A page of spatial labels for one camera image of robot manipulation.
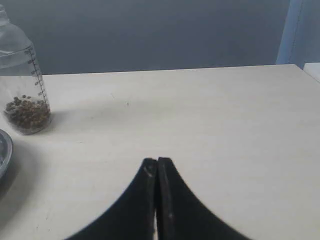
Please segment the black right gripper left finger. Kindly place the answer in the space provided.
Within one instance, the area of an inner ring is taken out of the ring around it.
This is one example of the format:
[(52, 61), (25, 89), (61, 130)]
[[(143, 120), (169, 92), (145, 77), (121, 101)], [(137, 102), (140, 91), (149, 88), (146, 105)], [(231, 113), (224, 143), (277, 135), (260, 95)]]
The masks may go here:
[(122, 195), (100, 217), (70, 240), (152, 240), (157, 161), (145, 158)]

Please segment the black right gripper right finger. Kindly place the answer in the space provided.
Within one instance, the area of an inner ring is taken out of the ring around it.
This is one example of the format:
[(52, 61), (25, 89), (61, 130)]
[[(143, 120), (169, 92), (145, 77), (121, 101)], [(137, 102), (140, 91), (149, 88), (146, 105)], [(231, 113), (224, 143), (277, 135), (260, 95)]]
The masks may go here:
[(157, 161), (157, 229), (160, 240), (247, 240), (189, 189), (173, 161)]

